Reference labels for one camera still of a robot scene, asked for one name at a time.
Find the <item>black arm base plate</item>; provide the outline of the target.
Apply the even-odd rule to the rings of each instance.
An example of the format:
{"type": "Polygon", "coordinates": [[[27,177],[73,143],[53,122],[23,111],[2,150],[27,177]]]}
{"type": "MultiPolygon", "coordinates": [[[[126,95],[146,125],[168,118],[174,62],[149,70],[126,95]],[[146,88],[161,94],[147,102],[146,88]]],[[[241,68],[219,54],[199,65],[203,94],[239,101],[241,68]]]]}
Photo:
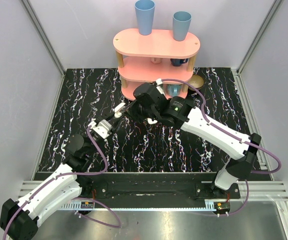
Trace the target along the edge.
{"type": "Polygon", "coordinates": [[[109,195],[184,195],[193,199],[230,199],[241,197],[239,187],[233,182],[228,190],[215,186],[215,173],[103,173],[101,175],[78,176],[82,196],[95,195],[107,198],[109,195]]]}

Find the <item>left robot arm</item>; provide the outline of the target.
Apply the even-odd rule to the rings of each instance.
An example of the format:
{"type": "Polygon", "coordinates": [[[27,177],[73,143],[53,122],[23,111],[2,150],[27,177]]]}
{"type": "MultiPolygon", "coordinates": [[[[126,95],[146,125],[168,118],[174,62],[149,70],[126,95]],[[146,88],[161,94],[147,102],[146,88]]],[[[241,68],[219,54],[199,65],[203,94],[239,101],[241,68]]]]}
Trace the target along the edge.
{"type": "Polygon", "coordinates": [[[4,202],[0,215],[3,239],[32,239],[42,223],[60,207],[76,197],[91,194],[91,177],[108,169],[108,161],[98,144],[114,132],[124,109],[122,102],[109,115],[89,123],[86,136],[71,135],[66,160],[25,196],[4,202]]]}

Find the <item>white earbuds charging case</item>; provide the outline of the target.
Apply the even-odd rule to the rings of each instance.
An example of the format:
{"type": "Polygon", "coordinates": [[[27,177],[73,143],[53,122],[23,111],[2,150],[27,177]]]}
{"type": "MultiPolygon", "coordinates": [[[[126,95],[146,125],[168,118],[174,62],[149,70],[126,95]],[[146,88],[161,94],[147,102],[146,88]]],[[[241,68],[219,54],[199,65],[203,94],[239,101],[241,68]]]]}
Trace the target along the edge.
{"type": "Polygon", "coordinates": [[[148,124],[150,124],[150,125],[154,125],[154,124],[156,124],[158,121],[157,121],[157,120],[153,120],[153,119],[151,119],[151,118],[147,118],[147,122],[148,122],[148,124]]]}

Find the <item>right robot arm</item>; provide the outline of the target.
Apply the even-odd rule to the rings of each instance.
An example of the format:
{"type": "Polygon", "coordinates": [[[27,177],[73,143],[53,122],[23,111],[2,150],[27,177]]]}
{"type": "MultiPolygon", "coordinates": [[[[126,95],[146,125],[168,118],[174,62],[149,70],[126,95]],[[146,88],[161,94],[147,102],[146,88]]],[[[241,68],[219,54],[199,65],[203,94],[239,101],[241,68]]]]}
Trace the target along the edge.
{"type": "Polygon", "coordinates": [[[210,187],[214,197],[224,197],[233,183],[248,178],[261,143],[259,134],[243,134],[203,116],[191,97],[167,99],[162,88],[154,83],[140,85],[133,95],[135,100],[126,110],[129,118],[138,122],[148,119],[197,135],[230,156],[210,187]]]}

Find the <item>white oval pebble case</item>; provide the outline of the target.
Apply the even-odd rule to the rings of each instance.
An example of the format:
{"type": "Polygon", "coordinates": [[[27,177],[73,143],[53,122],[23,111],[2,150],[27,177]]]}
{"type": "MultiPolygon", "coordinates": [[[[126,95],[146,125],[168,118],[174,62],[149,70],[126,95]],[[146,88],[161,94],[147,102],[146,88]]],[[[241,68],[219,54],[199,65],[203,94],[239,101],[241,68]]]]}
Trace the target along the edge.
{"type": "Polygon", "coordinates": [[[115,117],[116,119],[120,118],[121,116],[122,116],[122,113],[121,113],[121,112],[115,112],[115,113],[114,113],[114,117],[115,117]]]}

